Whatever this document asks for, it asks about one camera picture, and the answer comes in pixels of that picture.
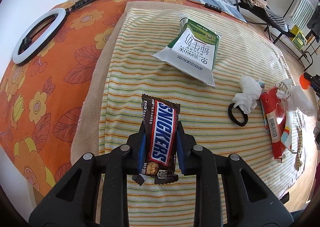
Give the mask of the orange plastic bottle cap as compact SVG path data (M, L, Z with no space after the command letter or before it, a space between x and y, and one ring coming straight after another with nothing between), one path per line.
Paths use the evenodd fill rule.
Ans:
M304 74L299 77L299 83L301 88L304 90L308 90L311 85L310 81L304 77Z

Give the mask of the white plastic bag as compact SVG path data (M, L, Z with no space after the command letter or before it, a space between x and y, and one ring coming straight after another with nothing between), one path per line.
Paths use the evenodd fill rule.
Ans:
M307 116L316 115L313 104L308 100L300 86L293 84L292 79L284 79L274 85L277 89L276 96L288 112L299 109Z

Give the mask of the snickers candy bar wrapper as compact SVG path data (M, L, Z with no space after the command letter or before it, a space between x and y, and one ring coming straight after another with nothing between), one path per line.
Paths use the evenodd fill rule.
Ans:
M155 184L171 184L178 181L176 167L176 131L180 104L161 98L142 95L143 121L146 132L146 154L142 173L132 176L138 185L146 177Z

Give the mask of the red paper carton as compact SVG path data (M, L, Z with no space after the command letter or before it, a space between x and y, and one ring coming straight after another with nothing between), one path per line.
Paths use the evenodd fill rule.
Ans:
M277 97L277 91L275 86L264 91L260 101L271 136L274 159L277 163L282 163L285 151L292 147L292 128L290 113L284 109L281 100Z

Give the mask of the white tissue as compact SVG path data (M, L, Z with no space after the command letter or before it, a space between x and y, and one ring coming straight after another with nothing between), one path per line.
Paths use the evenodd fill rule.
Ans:
M241 93L237 93L232 102L234 108L238 107L244 114L250 114L257 106L257 100L265 87L265 83L261 80L255 80L250 76L242 76L239 81Z

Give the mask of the green white milk carton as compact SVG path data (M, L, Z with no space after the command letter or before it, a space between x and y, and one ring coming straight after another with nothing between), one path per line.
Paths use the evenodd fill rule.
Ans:
M180 32L153 56L179 71L215 87L213 66L220 36L203 25L180 15Z

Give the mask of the black metal clothes rack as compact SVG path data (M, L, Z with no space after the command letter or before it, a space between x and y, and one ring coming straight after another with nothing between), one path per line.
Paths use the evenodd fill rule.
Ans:
M294 6L296 5L296 2L297 0L292 0L287 11L284 14L284 16L288 16L290 20L291 20L290 14L293 11ZM301 50L297 49L300 52L300 56L297 58L297 60L303 65L305 71L307 71L314 64L314 59L318 55L319 45L316 44L316 39L318 38L318 35L316 35L316 32L314 32L309 27L311 25L311 20L315 18L315 15L318 9L319 9L319 0L318 0L318 6L316 7L316 10L313 16L311 17L307 25L301 30L304 34L304 37L307 39L307 43Z

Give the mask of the yellow green storage box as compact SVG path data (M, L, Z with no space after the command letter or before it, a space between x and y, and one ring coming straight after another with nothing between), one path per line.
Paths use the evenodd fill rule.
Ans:
M297 49L301 50L306 45L307 39L304 37L303 32L297 27L297 25L293 26L291 32L295 35L291 41Z

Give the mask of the striped cloth on chair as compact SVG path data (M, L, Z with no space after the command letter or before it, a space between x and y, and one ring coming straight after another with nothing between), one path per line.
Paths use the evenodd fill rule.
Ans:
M270 10L268 7L265 8L265 13L270 21L272 21L278 28L284 32L288 32L288 26L285 19L282 16L277 15L275 12Z

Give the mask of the striped yellow towel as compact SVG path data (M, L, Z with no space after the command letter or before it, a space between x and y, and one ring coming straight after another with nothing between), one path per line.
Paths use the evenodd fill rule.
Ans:
M186 16L220 36L213 65L215 86L155 58L180 31ZM278 197L304 171L303 115L293 114L292 147L278 163L272 152L258 105L244 127L228 117L228 106L240 92L242 76L261 79L270 89L291 76L281 51L255 29L212 13L192 9L156 10L131 7L117 36L106 78L99 126L99 152L108 153L125 143L142 122L143 94L180 104L185 133L213 153L237 153Z

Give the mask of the green striped hanging towel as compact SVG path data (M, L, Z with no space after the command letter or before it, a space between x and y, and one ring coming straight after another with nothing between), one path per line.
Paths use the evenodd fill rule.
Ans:
M318 0L297 0L290 14L292 22L302 30L313 16Z

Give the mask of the orange floral bed sheet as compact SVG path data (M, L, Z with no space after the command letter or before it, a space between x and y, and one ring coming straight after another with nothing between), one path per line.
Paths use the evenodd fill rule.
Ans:
M71 146L101 52L126 4L99 0L73 13L39 54L10 63L1 81L1 147L39 196L71 167Z

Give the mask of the black folding lounge chair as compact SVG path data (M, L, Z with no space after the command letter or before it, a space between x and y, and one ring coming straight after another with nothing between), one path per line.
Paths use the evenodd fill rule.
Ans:
M260 25L265 26L265 31L267 31L269 38L271 38L271 27L279 31L280 35L285 35L288 38L296 36L290 31L285 19L268 7L267 0L235 0L234 6L237 10L245 9L263 20Z

